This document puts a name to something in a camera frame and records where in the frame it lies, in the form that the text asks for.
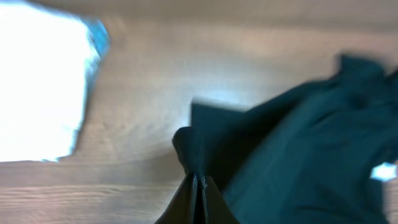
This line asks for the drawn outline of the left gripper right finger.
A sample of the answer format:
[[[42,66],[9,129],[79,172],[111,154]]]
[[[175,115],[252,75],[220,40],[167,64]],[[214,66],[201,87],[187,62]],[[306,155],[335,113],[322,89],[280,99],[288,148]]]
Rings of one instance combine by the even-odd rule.
[[[205,224],[239,224],[210,176],[201,178],[201,202]]]

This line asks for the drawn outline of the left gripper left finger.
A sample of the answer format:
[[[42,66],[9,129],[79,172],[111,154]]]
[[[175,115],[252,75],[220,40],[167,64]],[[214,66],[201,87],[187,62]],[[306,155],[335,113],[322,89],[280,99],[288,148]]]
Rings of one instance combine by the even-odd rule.
[[[187,174],[155,224],[194,224],[197,191],[197,175]]]

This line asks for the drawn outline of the black t-shirt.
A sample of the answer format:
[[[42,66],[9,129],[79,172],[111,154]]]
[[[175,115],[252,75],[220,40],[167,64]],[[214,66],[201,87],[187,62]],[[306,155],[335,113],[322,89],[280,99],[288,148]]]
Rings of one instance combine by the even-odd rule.
[[[372,170],[397,160],[397,73],[342,55],[335,75],[251,110],[192,106],[173,145],[198,178],[210,176],[239,223],[387,223]]]

